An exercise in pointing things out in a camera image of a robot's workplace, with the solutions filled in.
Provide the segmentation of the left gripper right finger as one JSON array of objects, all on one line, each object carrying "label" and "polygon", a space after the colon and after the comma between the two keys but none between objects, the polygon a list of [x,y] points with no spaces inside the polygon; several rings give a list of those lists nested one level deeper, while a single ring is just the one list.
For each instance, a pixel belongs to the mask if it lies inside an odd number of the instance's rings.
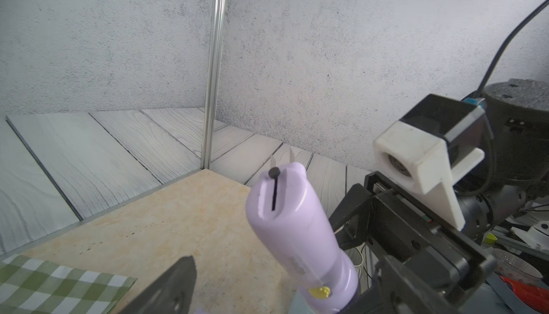
[{"label": "left gripper right finger", "polygon": [[375,284],[342,313],[458,313],[413,271],[388,255],[376,265]]}]

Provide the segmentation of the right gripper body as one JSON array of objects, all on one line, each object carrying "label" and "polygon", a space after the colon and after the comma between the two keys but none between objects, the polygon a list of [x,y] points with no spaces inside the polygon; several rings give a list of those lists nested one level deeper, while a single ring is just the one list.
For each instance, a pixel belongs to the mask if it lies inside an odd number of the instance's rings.
[{"label": "right gripper body", "polygon": [[350,188],[329,221],[342,249],[366,244],[378,262],[396,258],[452,305],[463,305],[497,265],[489,252],[378,171]]}]

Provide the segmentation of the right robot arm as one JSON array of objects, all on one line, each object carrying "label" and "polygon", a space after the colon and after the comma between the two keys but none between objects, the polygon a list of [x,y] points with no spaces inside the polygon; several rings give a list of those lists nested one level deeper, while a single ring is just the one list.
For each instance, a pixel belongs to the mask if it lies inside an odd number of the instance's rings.
[{"label": "right robot arm", "polygon": [[496,225],[548,194],[548,84],[430,94],[374,142],[378,170],[330,216],[344,249],[377,257],[345,313],[457,313],[496,269]]}]

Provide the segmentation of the green checkered cloth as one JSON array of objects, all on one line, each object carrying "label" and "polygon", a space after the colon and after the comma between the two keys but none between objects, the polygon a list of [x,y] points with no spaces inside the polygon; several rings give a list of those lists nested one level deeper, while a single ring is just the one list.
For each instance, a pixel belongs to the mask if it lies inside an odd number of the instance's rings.
[{"label": "green checkered cloth", "polygon": [[135,281],[12,255],[1,261],[1,312],[110,313]]}]

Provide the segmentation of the purple flashlight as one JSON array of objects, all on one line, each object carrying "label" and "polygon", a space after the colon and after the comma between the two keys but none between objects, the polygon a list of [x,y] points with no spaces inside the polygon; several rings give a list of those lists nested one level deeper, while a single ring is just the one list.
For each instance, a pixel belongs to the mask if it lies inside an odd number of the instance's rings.
[{"label": "purple flashlight", "polygon": [[360,292],[360,278],[337,243],[321,202],[294,158],[271,163],[246,201],[255,235],[298,285],[313,313],[339,313]]}]

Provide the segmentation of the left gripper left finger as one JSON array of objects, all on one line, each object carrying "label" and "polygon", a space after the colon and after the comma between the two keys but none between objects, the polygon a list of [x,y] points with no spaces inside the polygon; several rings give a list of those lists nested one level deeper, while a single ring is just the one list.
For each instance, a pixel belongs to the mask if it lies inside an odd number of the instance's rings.
[{"label": "left gripper left finger", "polygon": [[197,268],[192,256],[180,258],[142,291],[120,313],[171,313],[190,312]]}]

